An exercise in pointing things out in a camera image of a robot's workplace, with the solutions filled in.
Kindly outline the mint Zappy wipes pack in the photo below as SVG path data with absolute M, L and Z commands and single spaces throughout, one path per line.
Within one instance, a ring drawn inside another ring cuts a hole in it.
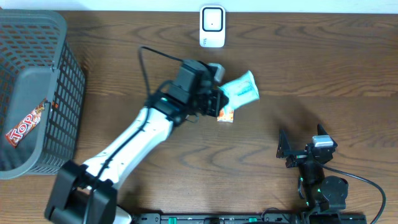
M 241 77 L 222 85 L 220 90 L 229 99 L 226 105 L 228 110 L 236 110 L 259 99 L 259 90 L 256 86 L 254 75 L 250 70 Z

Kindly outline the red Top chocolate bar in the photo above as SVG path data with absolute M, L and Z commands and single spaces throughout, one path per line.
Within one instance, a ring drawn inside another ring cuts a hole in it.
M 20 141 L 40 123 L 46 102 L 47 99 L 44 98 L 24 119 L 4 135 L 12 147 L 16 148 Z

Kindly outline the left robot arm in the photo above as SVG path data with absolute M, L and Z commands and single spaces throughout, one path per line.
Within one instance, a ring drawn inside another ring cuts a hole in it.
M 64 163 L 45 218 L 52 223 L 132 223 L 132 215 L 118 206 L 118 190 L 146 155 L 189 116 L 219 115 L 228 103 L 215 87 L 224 73 L 218 63 L 182 60 L 176 79 L 164 81 L 105 150 L 81 165 Z

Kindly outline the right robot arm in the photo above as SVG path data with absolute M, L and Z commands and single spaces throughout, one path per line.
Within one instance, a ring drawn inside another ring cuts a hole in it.
M 301 151 L 293 150 L 286 133 L 279 131 L 276 157 L 285 159 L 287 168 L 298 168 L 298 194 L 307 208 L 290 216 L 291 223 L 341 223 L 339 212 L 346 208 L 348 182 L 335 175 L 326 176 L 323 166 L 332 160 L 337 143 L 322 125 L 318 134 Z

